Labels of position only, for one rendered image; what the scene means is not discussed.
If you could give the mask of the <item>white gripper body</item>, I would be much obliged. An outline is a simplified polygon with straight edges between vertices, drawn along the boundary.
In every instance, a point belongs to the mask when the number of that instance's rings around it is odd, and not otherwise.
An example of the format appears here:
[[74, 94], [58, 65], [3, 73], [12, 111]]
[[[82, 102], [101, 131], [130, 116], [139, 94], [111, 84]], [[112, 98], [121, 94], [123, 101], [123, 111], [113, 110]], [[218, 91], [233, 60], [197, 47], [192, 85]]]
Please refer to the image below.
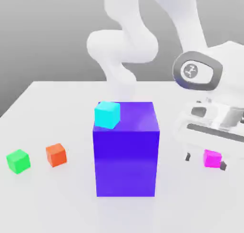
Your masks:
[[204, 126], [200, 120], [199, 117], [180, 115], [173, 128], [175, 138], [223, 154], [244, 154], [244, 133], [213, 129]]

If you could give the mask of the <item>small magenta cube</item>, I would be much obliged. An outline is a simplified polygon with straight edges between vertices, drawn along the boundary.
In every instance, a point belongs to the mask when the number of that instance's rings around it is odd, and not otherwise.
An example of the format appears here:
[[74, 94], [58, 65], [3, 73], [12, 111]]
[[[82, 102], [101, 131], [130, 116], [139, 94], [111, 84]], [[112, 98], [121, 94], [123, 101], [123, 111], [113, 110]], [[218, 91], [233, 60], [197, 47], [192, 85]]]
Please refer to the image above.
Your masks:
[[222, 161], [222, 155], [219, 152], [204, 150], [203, 154], [203, 164], [205, 167], [209, 168], [220, 168]]

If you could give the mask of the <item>small cyan cube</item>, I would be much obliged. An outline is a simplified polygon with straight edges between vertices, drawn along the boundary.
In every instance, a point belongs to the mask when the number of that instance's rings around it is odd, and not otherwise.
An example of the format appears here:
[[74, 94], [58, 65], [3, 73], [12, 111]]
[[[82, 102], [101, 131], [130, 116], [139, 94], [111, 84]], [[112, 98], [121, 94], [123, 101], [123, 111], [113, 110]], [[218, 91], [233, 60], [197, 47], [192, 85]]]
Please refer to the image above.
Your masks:
[[95, 126], [114, 129], [121, 119], [120, 103], [101, 101], [94, 109], [94, 118]]

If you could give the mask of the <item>small orange cube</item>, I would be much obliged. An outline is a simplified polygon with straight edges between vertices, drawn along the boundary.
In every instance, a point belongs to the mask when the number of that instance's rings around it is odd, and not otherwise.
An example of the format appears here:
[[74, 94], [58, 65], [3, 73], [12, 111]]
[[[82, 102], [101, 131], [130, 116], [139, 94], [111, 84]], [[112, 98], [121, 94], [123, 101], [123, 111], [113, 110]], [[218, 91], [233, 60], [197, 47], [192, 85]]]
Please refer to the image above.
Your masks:
[[52, 167], [67, 162], [66, 150], [61, 143], [46, 147], [47, 160]]

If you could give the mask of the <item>small green cube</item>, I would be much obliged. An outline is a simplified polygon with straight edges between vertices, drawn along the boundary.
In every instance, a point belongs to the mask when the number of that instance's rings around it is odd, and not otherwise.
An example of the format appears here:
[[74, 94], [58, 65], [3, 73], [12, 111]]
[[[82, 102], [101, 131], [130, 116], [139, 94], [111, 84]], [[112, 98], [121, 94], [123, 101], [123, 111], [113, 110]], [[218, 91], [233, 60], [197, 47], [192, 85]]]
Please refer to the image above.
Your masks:
[[12, 170], [15, 174], [20, 174], [31, 167], [29, 155], [21, 149], [8, 154], [6, 159], [9, 169]]

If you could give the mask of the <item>large blue box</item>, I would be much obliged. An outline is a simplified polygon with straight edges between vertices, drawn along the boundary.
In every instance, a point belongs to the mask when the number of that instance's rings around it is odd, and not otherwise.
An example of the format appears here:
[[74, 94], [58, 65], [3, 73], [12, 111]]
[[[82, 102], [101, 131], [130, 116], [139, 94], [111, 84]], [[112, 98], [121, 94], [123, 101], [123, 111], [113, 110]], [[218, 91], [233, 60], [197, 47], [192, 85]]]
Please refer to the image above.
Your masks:
[[93, 127], [98, 197], [155, 196], [160, 129], [152, 102], [121, 102], [114, 129]]

